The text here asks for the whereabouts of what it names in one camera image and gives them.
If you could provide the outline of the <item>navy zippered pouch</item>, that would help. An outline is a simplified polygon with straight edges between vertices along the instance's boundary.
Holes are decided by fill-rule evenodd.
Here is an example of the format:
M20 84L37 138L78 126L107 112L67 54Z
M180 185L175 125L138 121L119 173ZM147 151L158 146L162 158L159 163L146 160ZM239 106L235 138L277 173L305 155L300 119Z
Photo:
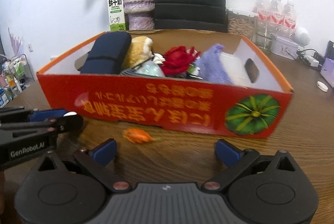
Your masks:
M131 35L125 31L108 32L101 35L88 53L80 73L119 74L131 40Z

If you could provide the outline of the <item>clear plastic bag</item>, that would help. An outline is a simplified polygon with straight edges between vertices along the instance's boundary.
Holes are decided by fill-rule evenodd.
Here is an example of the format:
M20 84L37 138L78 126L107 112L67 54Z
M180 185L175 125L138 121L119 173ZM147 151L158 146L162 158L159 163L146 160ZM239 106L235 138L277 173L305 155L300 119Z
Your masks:
M160 69L160 66L155 64L152 60L146 61L139 65L139 67L135 70L137 74L164 78L165 74Z

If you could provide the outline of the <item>white yellow plush sheep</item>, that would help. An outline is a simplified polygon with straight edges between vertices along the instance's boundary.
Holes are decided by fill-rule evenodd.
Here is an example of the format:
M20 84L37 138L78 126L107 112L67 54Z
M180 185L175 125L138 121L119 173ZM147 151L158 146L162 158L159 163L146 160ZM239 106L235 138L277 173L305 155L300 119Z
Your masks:
M146 36L132 38L130 47L122 64L122 70L132 68L149 58L152 58L152 44L153 40Z

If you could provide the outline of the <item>red artificial rose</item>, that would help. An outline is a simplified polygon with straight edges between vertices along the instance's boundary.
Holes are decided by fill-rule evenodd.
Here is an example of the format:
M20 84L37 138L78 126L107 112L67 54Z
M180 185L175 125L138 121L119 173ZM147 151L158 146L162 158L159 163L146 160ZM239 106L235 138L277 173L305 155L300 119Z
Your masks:
M165 60L160 65L160 69L165 76L182 74L200 55L201 52L197 52L194 47L190 49L185 46L173 47L163 55Z

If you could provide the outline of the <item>purple fabric drawstring bag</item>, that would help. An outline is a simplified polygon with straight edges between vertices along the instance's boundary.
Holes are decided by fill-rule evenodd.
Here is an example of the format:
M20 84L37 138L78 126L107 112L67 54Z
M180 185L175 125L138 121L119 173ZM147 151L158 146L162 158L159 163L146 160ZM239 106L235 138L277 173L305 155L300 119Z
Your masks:
M223 49L223 45L215 44L195 61L196 67L199 68L198 76L204 81L228 85L233 84L220 59Z

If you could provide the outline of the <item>large white bottle cap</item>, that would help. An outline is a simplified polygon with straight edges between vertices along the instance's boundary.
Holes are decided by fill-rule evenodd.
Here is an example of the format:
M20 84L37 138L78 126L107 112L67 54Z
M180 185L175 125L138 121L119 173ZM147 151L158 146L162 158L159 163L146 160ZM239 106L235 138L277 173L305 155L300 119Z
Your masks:
M72 116L72 115L77 115L77 113L75 111L70 111L64 114L63 116Z

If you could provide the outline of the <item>green white milk carton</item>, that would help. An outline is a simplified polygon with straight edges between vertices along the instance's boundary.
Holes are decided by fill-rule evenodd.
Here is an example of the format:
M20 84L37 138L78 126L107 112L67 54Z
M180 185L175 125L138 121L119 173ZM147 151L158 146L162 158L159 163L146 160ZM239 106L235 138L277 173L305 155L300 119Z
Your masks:
M123 0L107 0L109 27L112 32L126 30Z

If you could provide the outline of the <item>purple tissue pack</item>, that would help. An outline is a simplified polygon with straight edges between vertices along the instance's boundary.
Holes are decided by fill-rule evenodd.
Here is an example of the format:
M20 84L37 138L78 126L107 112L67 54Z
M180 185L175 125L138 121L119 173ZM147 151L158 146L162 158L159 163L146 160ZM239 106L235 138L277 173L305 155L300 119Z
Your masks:
M334 88L334 60L326 58L320 71L330 87Z

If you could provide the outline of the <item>white power strip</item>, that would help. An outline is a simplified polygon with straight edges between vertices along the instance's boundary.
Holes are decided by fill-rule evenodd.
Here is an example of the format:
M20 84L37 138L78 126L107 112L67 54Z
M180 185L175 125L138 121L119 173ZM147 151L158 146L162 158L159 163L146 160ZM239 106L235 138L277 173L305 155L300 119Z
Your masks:
M298 54L298 58L308 67L317 68L319 66L319 61L308 54Z

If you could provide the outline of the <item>white tin box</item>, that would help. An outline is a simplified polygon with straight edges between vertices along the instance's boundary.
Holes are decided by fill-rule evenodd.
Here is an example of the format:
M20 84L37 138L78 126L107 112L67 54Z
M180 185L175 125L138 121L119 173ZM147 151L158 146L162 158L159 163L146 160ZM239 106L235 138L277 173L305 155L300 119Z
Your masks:
M274 36L272 40L271 52L277 56L295 60L297 55L298 44L291 39L281 36Z

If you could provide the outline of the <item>empty drinking glass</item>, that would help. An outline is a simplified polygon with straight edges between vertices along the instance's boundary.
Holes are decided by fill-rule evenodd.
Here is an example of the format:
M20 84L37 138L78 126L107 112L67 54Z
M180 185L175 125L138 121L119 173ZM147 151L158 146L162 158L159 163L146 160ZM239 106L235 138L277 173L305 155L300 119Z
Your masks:
M261 49L265 53L271 52L273 44L273 37L271 34L256 32L254 39L255 44L259 49Z

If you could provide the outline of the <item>purple ceramic vase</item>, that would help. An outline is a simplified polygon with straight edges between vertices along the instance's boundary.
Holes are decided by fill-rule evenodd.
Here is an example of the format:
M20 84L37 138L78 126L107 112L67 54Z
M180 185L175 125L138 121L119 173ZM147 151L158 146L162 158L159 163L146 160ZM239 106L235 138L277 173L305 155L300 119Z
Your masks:
M154 29L154 0L124 0L124 11L129 19L129 30Z

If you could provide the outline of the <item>water bottle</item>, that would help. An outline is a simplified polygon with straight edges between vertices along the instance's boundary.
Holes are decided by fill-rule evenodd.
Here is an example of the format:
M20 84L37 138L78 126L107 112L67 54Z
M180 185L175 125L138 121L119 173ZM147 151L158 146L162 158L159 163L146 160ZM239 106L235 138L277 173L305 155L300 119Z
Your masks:
M270 18L268 23L269 34L274 35L280 29L283 24L284 6L281 0L272 0L270 4Z
M260 36L267 35L267 23L270 18L270 1L256 0L253 12L258 15L256 21L256 33Z
M286 31L289 37L291 37L295 33L297 22L297 13L293 2L287 1L287 3L284 5L283 15L284 31Z

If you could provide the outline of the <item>clear jar with seeds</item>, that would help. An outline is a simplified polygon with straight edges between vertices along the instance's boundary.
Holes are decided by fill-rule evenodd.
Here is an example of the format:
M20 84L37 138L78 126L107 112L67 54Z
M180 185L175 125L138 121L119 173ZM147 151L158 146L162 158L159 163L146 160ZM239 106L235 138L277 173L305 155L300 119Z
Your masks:
M227 9L228 32L253 39L258 14L239 9Z

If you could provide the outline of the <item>water bottle right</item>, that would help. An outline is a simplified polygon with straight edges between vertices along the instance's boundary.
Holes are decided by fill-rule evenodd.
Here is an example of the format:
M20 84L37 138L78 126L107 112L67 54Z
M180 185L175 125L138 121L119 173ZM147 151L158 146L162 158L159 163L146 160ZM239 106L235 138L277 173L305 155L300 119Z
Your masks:
M284 5L283 15L284 31L286 31L289 37L291 37L295 33L297 22L297 13L293 2L287 1L287 3Z

